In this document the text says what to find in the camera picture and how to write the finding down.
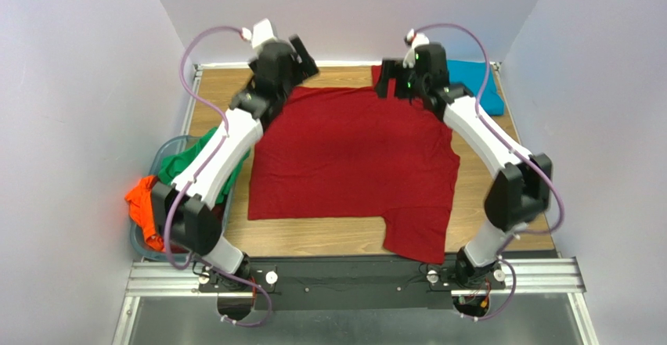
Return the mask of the dark red t shirt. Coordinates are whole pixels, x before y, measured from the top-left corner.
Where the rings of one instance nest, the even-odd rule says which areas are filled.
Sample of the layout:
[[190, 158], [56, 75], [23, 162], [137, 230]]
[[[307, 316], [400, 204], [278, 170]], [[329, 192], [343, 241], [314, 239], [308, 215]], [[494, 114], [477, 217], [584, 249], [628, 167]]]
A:
[[440, 264], [460, 168], [451, 144], [418, 99], [296, 88], [254, 147], [248, 217], [381, 217], [386, 250]]

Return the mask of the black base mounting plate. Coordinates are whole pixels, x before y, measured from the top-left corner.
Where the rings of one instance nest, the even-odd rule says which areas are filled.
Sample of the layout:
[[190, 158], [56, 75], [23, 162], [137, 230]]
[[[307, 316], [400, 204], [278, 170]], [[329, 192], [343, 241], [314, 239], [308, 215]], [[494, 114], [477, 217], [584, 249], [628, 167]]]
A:
[[521, 286], [498, 261], [472, 272], [452, 254], [443, 264], [395, 256], [259, 257], [243, 261], [234, 279], [209, 266], [193, 273], [199, 291], [217, 294], [219, 310], [230, 314], [426, 308], [483, 316], [492, 294], [519, 293]]

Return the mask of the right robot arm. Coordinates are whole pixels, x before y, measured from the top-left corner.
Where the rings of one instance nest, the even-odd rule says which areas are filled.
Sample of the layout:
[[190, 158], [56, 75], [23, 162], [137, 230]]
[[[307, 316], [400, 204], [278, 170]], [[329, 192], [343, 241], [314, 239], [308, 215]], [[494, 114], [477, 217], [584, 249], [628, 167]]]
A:
[[469, 286], [492, 273], [512, 239], [550, 205], [553, 164], [513, 140], [478, 104], [463, 83], [451, 81], [446, 51], [420, 43], [404, 59], [384, 58], [375, 92], [385, 98], [421, 100], [424, 108], [463, 138], [488, 169], [492, 184], [485, 197], [486, 220], [456, 254], [453, 278]]

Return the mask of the orange t shirt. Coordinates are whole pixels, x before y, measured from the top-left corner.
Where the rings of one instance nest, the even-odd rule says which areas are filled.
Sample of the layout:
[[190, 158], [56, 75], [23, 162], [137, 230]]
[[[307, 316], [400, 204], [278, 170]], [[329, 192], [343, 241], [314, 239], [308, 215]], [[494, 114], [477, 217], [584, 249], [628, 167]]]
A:
[[156, 175], [149, 175], [139, 180], [139, 183], [131, 189], [124, 197], [128, 204], [129, 217], [139, 226], [142, 239], [150, 250], [164, 252], [164, 240], [157, 233], [153, 208], [151, 202], [151, 190], [159, 182]]

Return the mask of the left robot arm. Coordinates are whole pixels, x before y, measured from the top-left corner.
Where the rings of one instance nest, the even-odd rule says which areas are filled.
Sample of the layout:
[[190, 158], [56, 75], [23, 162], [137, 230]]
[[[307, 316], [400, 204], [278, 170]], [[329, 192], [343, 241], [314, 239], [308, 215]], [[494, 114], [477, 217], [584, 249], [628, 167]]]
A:
[[233, 96], [222, 124], [194, 161], [171, 183], [157, 183], [151, 190], [153, 219], [168, 261], [174, 261], [171, 245], [176, 245], [235, 280], [246, 277], [242, 267], [247, 257], [226, 239], [212, 209], [242, 157], [280, 115], [293, 90], [319, 72], [296, 34], [263, 41], [250, 67], [251, 79]]

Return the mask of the folded blue t shirt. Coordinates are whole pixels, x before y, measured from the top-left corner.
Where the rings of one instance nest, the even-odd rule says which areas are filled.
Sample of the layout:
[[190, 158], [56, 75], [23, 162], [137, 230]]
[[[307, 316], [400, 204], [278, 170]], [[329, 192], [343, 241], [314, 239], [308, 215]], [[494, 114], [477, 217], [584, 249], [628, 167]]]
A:
[[[473, 92], [473, 95], [477, 95], [486, 72], [483, 62], [448, 60], [448, 69], [452, 83], [463, 83]], [[489, 71], [480, 107], [492, 117], [500, 117], [505, 114], [505, 102], [499, 93], [492, 68]]]

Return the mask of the aluminium rail frame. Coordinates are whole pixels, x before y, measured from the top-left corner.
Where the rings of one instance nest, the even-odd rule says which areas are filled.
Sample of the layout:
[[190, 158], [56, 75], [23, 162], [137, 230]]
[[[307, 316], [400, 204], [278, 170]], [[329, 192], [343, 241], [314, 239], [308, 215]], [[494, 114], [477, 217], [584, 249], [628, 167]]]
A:
[[[514, 266], [517, 296], [551, 293], [566, 295], [582, 343], [599, 343], [583, 296], [586, 287], [576, 259], [509, 259], [508, 262]], [[121, 314], [112, 343], [130, 343], [135, 320], [139, 314], [139, 303], [143, 298], [248, 299], [252, 296], [251, 291], [223, 293], [216, 288], [213, 288], [212, 291], [202, 290], [195, 275], [188, 271], [176, 270], [166, 262], [135, 262], [130, 269]]]

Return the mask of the green t shirt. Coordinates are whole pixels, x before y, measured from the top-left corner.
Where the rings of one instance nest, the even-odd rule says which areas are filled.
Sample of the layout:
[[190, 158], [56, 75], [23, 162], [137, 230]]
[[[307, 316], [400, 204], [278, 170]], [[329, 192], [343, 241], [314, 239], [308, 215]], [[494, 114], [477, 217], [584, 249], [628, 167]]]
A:
[[[166, 185], [170, 185], [173, 179], [180, 175], [202, 152], [203, 148], [206, 146], [206, 144], [209, 143], [217, 129], [217, 127], [213, 127], [209, 129], [206, 134], [199, 138], [188, 136], [186, 140], [189, 142], [189, 147], [180, 153], [165, 155], [163, 152], [161, 152], [160, 169], [157, 171], [158, 180]], [[242, 171], [243, 163], [249, 156], [250, 150], [245, 152], [245, 154], [241, 157], [240, 162], [235, 166], [227, 181], [222, 186], [221, 192], [218, 194], [218, 197], [215, 201], [216, 205], [225, 203], [229, 192], [236, 185], [236, 180]]]

